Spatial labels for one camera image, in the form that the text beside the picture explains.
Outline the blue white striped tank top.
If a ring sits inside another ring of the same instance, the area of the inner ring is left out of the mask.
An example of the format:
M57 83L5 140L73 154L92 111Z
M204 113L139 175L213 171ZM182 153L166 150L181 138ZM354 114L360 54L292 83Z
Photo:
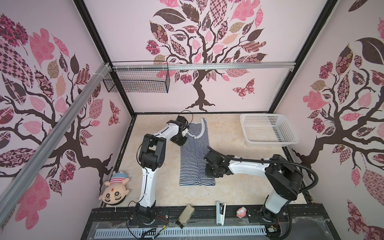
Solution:
M209 131L205 118L191 123L187 140L181 146L180 186L215 186L215 179L206 174L205 155L209 152Z

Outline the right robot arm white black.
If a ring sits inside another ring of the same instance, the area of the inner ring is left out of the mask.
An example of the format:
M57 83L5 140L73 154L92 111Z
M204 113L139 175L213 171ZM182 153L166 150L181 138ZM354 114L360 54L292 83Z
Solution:
M245 174L267 179L273 187L261 208L261 217L267 222L276 222L282 208L295 201L300 193L303 174L281 155L275 154L267 160L246 160L210 148L204 159L208 177Z

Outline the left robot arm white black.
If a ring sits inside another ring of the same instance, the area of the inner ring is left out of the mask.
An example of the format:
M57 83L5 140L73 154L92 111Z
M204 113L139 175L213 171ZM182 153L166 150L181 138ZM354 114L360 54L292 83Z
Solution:
M156 179L159 168L164 164L167 142L182 146L186 140L188 121L183 116L167 122L166 126L154 134L146 134L138 148L137 161L142 167L143 181L141 195L135 211L145 222L155 220Z

